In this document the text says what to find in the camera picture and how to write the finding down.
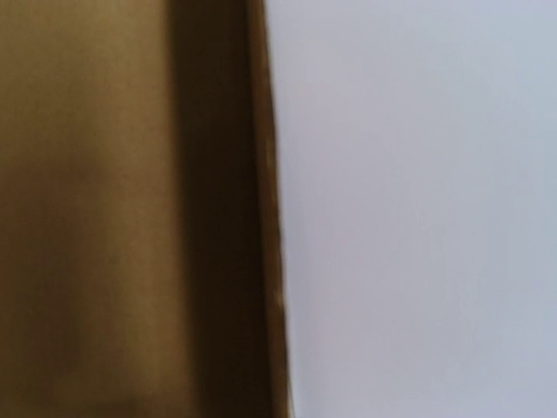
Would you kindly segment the brown cardboard box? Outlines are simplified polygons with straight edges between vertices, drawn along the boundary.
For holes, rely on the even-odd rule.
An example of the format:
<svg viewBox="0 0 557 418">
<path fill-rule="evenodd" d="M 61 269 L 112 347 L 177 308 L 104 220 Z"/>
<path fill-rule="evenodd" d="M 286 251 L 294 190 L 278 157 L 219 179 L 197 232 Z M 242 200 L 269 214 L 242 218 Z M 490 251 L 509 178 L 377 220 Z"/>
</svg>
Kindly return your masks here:
<svg viewBox="0 0 557 418">
<path fill-rule="evenodd" d="M 279 238 L 263 2 L 2 2 L 2 416 L 289 416 Z"/>
</svg>

